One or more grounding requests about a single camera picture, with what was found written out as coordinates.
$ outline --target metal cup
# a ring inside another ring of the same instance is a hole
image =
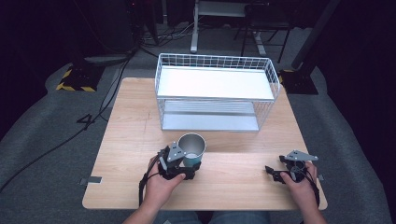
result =
[[[205,139],[198,133],[186,133],[178,139],[178,146],[186,152],[183,159],[185,167],[192,167],[201,161],[206,150]]]

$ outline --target basket shelf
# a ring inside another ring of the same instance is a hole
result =
[[[161,54],[157,65],[163,130],[258,131],[279,88],[265,58]]]

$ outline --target black device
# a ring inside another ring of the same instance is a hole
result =
[[[194,179],[195,171],[199,170],[201,162],[194,164],[192,167],[181,167],[180,164],[187,153],[174,142],[170,147],[161,149],[157,156],[154,158],[153,162],[148,168],[148,171],[143,175],[142,180],[139,182],[139,206],[143,202],[143,189],[145,188],[147,182],[152,177],[149,176],[149,172],[152,167],[158,163],[158,173],[154,175],[161,175],[163,178],[170,180],[179,174],[185,174],[185,180]]]
[[[285,184],[285,181],[280,176],[281,172],[287,173],[294,182],[299,183],[306,177],[306,161],[317,161],[317,156],[311,156],[306,153],[303,153],[299,150],[293,150],[287,156],[279,156],[279,160],[285,163],[288,171],[275,171],[273,168],[269,166],[265,166],[265,171],[273,176],[274,181],[281,182]]]
[[[171,147],[161,149],[158,155],[160,160],[158,164],[160,175],[168,180],[179,174],[185,174],[185,180],[194,179],[195,171],[199,170],[201,166],[201,162],[198,162],[192,167],[180,167],[183,158],[186,156],[186,152],[175,142]]]

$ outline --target person's left hand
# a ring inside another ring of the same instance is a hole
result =
[[[148,166],[153,161],[154,158],[151,158]],[[148,175],[151,176],[151,178],[148,180],[146,185],[146,195],[143,203],[149,203],[151,206],[155,206],[159,210],[169,200],[172,191],[183,181],[186,175],[180,174],[171,180],[167,180],[158,175],[158,172],[158,162],[156,162]]]

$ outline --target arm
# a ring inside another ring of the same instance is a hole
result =
[[[175,187],[183,181],[185,175],[177,175],[171,180],[166,180],[158,173],[158,164],[155,164],[148,176],[151,178],[146,185],[146,195],[140,207],[134,211],[123,223],[150,224],[154,221],[161,207],[168,201]]]
[[[317,167],[311,162],[306,162],[305,166],[314,178],[314,182],[317,183]],[[280,175],[288,186],[293,200],[297,203],[303,214],[304,224],[327,223],[318,209],[315,193],[309,181],[304,179],[300,183],[295,183],[288,174],[281,173]]]

